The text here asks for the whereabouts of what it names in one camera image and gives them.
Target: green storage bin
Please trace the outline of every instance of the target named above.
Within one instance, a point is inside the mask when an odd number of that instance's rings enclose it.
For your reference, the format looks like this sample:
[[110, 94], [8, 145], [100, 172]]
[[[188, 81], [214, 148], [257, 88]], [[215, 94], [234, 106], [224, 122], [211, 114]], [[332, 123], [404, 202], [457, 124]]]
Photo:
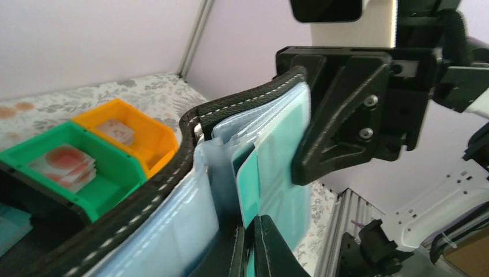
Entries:
[[[27, 166], [62, 144], [70, 144], [93, 157], [93, 181], [73, 193]], [[146, 176], [137, 159], [69, 121], [0, 153], [0, 160], [27, 175], [40, 186], [81, 207], [94, 222], [139, 188]]]

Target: black clamp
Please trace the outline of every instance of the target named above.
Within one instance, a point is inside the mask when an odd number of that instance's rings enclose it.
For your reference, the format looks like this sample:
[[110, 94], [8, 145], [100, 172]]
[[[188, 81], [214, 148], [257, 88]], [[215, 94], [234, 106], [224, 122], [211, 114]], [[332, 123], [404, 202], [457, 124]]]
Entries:
[[256, 277], [309, 277], [270, 216], [256, 216], [248, 229], [236, 216], [222, 220], [213, 245], [189, 277], [246, 277], [251, 249]]
[[287, 47], [277, 74], [302, 65], [311, 88], [311, 122], [292, 161], [292, 181], [307, 185], [332, 171], [394, 161], [414, 150], [439, 55], [431, 48]]

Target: metal frame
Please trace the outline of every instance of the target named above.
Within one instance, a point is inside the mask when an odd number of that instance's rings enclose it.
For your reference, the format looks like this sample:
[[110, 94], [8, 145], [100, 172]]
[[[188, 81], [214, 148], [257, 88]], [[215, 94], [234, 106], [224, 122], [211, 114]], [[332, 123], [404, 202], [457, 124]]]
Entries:
[[358, 232], [361, 229], [359, 225], [368, 224], [373, 219], [379, 219], [382, 215], [381, 211], [353, 190], [347, 189], [338, 195], [314, 277], [336, 277], [343, 234], [349, 232], [355, 239], [359, 239]]
[[178, 76], [184, 80], [189, 71], [190, 64], [195, 56], [195, 51], [197, 50], [200, 38], [202, 37], [202, 32], [204, 31], [205, 24], [209, 18], [210, 9], [212, 8], [213, 3], [214, 0], [202, 0], [201, 6], [197, 13], [194, 28], [190, 33], [189, 42], [187, 43], [187, 47], [185, 48], [185, 52], [177, 71]]
[[[314, 277], [336, 277], [340, 256], [341, 239], [345, 232], [350, 233], [359, 242], [361, 225], [367, 225], [384, 214], [351, 189], [338, 195], [333, 207], [330, 225], [325, 234], [324, 244], [319, 253]], [[393, 276], [458, 277], [466, 276], [450, 263], [440, 259], [435, 266], [431, 264], [427, 249], [416, 250], [415, 255], [404, 263], [404, 268]]]

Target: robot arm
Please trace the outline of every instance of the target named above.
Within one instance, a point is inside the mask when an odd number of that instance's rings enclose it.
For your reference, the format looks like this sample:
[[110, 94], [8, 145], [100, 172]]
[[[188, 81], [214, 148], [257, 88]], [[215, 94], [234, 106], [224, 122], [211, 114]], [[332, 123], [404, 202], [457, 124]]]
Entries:
[[[462, 17], [455, 12], [460, 1], [395, 2], [395, 47], [388, 43], [341, 50], [287, 47], [277, 54], [279, 74], [291, 65], [307, 68], [313, 99], [311, 126], [292, 164], [296, 184], [372, 158], [395, 161], [403, 145], [414, 150], [431, 99], [459, 113], [489, 118], [489, 48], [467, 41]], [[307, 17], [305, 10], [313, 5], [291, 3], [298, 10], [294, 15], [301, 14], [297, 19], [303, 22], [348, 21], [348, 16], [331, 16], [331, 10], [316, 10], [314, 17]], [[427, 237], [487, 202], [486, 145], [489, 139], [478, 137], [440, 183], [429, 186], [402, 209], [368, 224], [360, 232], [361, 244], [340, 261], [339, 276], [393, 274]]]
[[[470, 53], [475, 52], [470, 52], [472, 44], [467, 43], [462, 18], [455, 12], [459, 3], [291, 0], [296, 19], [312, 23], [314, 42], [311, 47], [286, 47], [276, 54], [278, 75], [296, 65], [304, 66], [311, 88], [311, 123], [292, 161], [295, 184], [307, 185], [332, 171], [372, 158], [395, 161], [403, 148], [414, 150], [431, 99], [459, 113], [485, 114], [489, 59], [472, 62]], [[369, 7], [382, 14], [372, 16]], [[386, 21], [374, 20], [376, 17], [394, 18], [397, 24], [394, 21], [384, 28]], [[370, 19], [357, 27], [347, 27], [362, 18]], [[375, 24], [384, 28], [381, 34], [385, 39], [365, 43], [369, 36], [357, 41], [348, 38], [360, 36], [365, 30], [370, 30], [368, 35], [379, 30]], [[321, 40], [320, 33], [328, 30], [328, 25], [336, 31], [322, 35], [332, 39]], [[448, 177], [406, 207], [367, 224], [359, 233], [360, 245], [344, 234], [340, 249], [344, 255], [340, 254], [336, 275], [372, 277], [398, 272], [402, 262], [429, 235], [486, 202], [486, 145], [489, 138], [485, 134], [475, 135], [466, 155]], [[246, 230], [236, 227], [234, 221], [226, 220], [230, 225], [221, 227], [215, 252], [210, 251], [192, 277], [209, 276], [213, 270], [223, 268], [224, 273], [211, 275], [244, 276], [251, 243], [256, 276], [308, 276], [270, 217], [256, 217]], [[218, 262], [229, 266], [218, 268]]]

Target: table surface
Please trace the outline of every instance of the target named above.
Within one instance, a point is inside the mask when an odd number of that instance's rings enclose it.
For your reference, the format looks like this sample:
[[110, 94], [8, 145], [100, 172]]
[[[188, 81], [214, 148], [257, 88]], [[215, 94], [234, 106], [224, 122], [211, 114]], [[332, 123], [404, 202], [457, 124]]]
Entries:
[[[126, 81], [71, 89], [0, 102], [0, 151], [37, 136], [115, 98], [169, 126], [180, 142], [180, 117], [206, 101], [174, 74], [156, 74]], [[311, 226], [294, 254], [313, 276], [318, 253], [336, 195], [312, 184]]]

